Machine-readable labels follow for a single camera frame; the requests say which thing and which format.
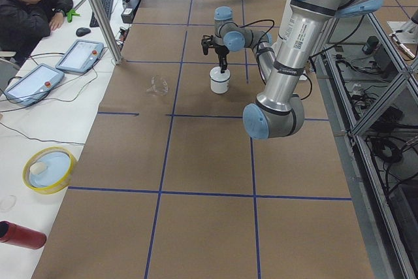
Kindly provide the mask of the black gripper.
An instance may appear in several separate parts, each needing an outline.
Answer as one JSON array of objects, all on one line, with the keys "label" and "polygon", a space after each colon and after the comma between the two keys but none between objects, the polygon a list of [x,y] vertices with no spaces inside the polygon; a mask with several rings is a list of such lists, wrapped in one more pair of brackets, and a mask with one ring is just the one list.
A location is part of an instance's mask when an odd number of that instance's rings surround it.
[{"label": "black gripper", "polygon": [[218,56],[221,73],[224,73],[228,66],[227,55],[229,54],[229,49],[225,45],[220,45],[213,35],[204,35],[201,40],[201,46],[205,56],[209,54],[209,49],[214,49]]}]

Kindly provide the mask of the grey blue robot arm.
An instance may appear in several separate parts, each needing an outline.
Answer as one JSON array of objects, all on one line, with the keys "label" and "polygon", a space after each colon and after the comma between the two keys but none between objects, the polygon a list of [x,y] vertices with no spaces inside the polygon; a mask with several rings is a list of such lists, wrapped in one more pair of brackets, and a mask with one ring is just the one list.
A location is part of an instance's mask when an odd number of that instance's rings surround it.
[{"label": "grey blue robot arm", "polygon": [[218,7],[214,34],[201,40],[203,53],[213,48],[225,71],[229,52],[249,48],[265,81],[255,102],[244,108],[242,119],[247,134],[253,139],[268,139],[298,132],[304,122],[304,107],[295,88],[324,23],[331,18],[365,15],[382,4],[383,0],[290,0],[291,15],[278,39],[277,51],[267,33],[238,26],[233,22],[231,8]]}]

